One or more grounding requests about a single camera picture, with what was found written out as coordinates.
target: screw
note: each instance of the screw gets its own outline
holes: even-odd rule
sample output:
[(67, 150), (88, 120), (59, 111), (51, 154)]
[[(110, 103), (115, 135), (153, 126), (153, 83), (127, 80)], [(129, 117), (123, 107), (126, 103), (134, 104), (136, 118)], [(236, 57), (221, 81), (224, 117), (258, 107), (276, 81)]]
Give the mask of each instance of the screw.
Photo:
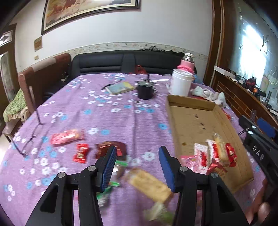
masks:
[(188, 170), (188, 168), (186, 166), (181, 166), (180, 170), (183, 171), (183, 172), (186, 172)]
[(217, 178), (217, 177), (218, 177), (218, 174), (215, 173), (215, 172), (211, 173), (210, 175), (211, 175), (213, 178)]
[(89, 167), (88, 167), (88, 170), (89, 170), (90, 172), (94, 171), (95, 169), (96, 169), (95, 166), (89, 166)]
[(62, 177), (64, 177), (66, 174), (64, 173), (64, 172), (60, 172), (59, 174), (58, 174), (58, 177), (59, 178), (62, 178)]

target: floral tablecloth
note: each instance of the floral tablecloth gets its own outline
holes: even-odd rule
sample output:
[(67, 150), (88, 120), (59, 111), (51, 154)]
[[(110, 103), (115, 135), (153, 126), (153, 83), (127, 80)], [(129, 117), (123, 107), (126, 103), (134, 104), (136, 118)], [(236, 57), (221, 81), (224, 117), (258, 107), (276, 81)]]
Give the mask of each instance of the floral tablecloth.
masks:
[[(164, 79), (160, 75), (151, 75), (152, 80)], [(136, 80), (144, 75), (126, 75), (118, 73), (81, 75), (58, 91), (47, 102), (38, 107), (42, 123), (40, 136), (33, 139), (27, 157), (20, 155), (13, 145), (9, 146), (0, 167), (0, 203), (15, 226), (26, 224), (38, 200), (60, 171), (67, 174), (81, 172), (93, 165), (95, 145), (104, 141), (119, 141), (127, 146), (128, 163), (139, 166), (165, 182), (158, 159), (158, 149), (165, 145), (174, 156), (171, 130), (168, 126), (165, 100), (168, 95), (167, 81), (157, 81), (158, 92), (151, 100), (140, 100), (136, 90), (110, 95), (102, 87), (109, 83), (126, 80), (136, 85)], [(233, 126), (237, 132), (242, 129), (238, 119), (230, 108), (225, 111), (233, 117)], [(36, 114), (31, 115), (16, 134), (14, 141), (19, 148), (31, 137), (38, 124)], [(51, 135), (68, 129), (83, 129), (84, 141), (73, 141), (66, 145), (53, 147)], [(89, 144), (91, 151), (85, 164), (73, 161), (77, 143)], [(250, 158), (255, 180), (235, 194), (245, 209), (261, 188), (264, 175), (259, 166)], [(169, 204), (174, 211), (178, 194)], [(79, 223), (78, 193), (74, 194), (74, 221)], [(146, 222), (143, 210), (152, 207), (153, 202), (131, 185), (123, 183), (113, 190), (110, 204), (102, 210), (104, 225), (154, 225)]]

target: floral wallpaper border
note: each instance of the floral wallpaper border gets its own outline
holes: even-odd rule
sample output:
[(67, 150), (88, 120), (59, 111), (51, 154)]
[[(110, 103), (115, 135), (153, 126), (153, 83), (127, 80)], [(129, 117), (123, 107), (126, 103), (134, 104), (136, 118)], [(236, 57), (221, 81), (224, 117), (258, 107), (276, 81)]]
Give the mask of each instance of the floral wallpaper border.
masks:
[(76, 55), (80, 53), (92, 53), (92, 52), (101, 52), (101, 51), (112, 51), (112, 50), (140, 50), (142, 48), (150, 48), (152, 46), (156, 46), (157, 48), (161, 50), (172, 50), (174, 52), (184, 52), (184, 53), (191, 53), (195, 55), (195, 58), (207, 61), (208, 56), (190, 51), (187, 49), (183, 49), (176, 46), (170, 46), (170, 45), (163, 45), (163, 44), (157, 44), (157, 43), (143, 43), (143, 42), (111, 42), (111, 43), (102, 43), (102, 44), (95, 44), (95, 45), (88, 45), (83, 46), (71, 50), (64, 51), (62, 53), (69, 53), (71, 57), (75, 57)]

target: white wall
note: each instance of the white wall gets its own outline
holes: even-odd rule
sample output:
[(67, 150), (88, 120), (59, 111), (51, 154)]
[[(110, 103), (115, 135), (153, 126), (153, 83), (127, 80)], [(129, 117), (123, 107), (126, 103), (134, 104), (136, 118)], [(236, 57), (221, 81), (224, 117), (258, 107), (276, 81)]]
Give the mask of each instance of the white wall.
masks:
[[(43, 35), (43, 48), (34, 51), (41, 35), (46, 0), (32, 0), (11, 24), (18, 72), (39, 60), (66, 50), (108, 42), (146, 42), (172, 45), (208, 55), (212, 32), (211, 0), (141, 0), (141, 11), (118, 11), (82, 18)], [(198, 61), (203, 77), (206, 61)]]

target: cardboard box tray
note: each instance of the cardboard box tray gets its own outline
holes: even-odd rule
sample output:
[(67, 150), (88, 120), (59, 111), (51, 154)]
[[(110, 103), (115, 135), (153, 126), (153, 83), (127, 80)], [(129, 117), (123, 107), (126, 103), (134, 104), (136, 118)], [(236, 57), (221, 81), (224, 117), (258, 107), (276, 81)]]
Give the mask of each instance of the cardboard box tray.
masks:
[(169, 125), (176, 157), (194, 154), (194, 143), (207, 146), (206, 139), (213, 140), (218, 133), (225, 143), (230, 143), (237, 154), (236, 167), (226, 168), (222, 180), (234, 193), (253, 180), (253, 172), (241, 139), (221, 108), (210, 101), (168, 95), (166, 100)]

